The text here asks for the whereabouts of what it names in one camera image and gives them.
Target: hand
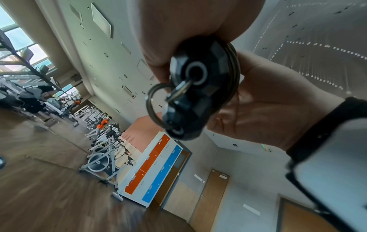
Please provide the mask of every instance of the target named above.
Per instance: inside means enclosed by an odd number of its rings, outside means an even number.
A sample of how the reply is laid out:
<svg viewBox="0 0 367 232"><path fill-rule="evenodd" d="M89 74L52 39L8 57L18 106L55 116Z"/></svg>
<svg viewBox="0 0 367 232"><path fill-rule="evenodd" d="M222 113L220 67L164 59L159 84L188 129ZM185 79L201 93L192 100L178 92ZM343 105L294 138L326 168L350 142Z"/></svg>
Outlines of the hand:
<svg viewBox="0 0 367 232"><path fill-rule="evenodd" d="M265 0L128 0L133 34L155 77L169 81L177 47L194 36L214 34L231 42L246 31Z"/></svg>
<svg viewBox="0 0 367 232"><path fill-rule="evenodd" d="M252 53L237 53L245 79L207 128L232 138L288 150L344 99L301 74Z"/></svg>

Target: wooden floor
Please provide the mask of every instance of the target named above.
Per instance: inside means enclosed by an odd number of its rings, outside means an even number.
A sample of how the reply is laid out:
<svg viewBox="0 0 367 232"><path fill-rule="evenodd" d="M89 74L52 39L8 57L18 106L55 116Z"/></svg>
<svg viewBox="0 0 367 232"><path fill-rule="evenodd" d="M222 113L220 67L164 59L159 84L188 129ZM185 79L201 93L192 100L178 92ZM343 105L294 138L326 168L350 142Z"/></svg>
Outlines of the wooden floor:
<svg viewBox="0 0 367 232"><path fill-rule="evenodd" d="M0 156L8 162L0 170L0 232L194 231L158 207L119 202L112 186L78 173L89 147L82 128L33 125L0 109Z"/></svg>

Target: orange panel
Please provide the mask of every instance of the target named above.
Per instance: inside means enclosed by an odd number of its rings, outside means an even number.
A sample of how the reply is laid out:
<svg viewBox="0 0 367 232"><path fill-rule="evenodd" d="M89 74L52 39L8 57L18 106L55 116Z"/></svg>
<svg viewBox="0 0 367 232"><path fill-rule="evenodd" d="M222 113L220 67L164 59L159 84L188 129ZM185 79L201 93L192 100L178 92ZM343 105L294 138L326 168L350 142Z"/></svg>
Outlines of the orange panel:
<svg viewBox="0 0 367 232"><path fill-rule="evenodd" d="M170 138L167 135L163 135L162 139L160 140L159 143L157 143L153 151L157 152L157 154L159 155L163 151L164 147L167 145L169 140Z"/></svg>
<svg viewBox="0 0 367 232"><path fill-rule="evenodd" d="M137 173L135 174L135 178L132 181L130 181L129 185L125 188L125 192L132 195L136 187L143 179L144 175L145 172L143 172L142 170L138 170Z"/></svg>
<svg viewBox="0 0 367 232"><path fill-rule="evenodd" d="M149 159L147 159L143 165L140 167L140 170L142 170L144 173L147 173L150 167L153 165L153 163L156 161L159 154L157 152L152 151L149 154Z"/></svg>

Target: ceiling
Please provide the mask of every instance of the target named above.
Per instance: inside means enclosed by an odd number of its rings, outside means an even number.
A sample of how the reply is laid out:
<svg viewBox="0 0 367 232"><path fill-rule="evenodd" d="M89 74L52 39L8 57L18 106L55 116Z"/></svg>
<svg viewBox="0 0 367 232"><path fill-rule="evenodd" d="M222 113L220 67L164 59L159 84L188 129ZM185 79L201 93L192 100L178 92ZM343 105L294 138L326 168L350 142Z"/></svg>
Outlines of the ceiling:
<svg viewBox="0 0 367 232"><path fill-rule="evenodd" d="M93 2L112 25L111 39L93 22L89 0L70 2L81 13L83 27L69 2L58 1L95 94L131 123L146 116L145 94L156 81L137 69L143 57L130 30L126 2ZM335 95L367 99L367 46L362 43L366 11L366 4L359 0L267 0L257 20L233 45L291 67ZM123 85L136 93L135 99L122 90ZM165 96L164 91L154 96L156 112L162 111ZM221 148L264 152L259 144L205 133Z"/></svg>

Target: black sleeve cuff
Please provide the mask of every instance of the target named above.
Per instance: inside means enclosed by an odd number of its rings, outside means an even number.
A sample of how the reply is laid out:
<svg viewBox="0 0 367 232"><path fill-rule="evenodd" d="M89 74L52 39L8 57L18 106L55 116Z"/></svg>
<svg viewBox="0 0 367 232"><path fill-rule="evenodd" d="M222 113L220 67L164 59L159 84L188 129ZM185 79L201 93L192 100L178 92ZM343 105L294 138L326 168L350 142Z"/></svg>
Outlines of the black sleeve cuff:
<svg viewBox="0 0 367 232"><path fill-rule="evenodd" d="M325 118L311 127L287 151L287 154L292 158L294 165L304 161L330 137L340 124L356 118L367 118L367 102L349 97Z"/></svg>

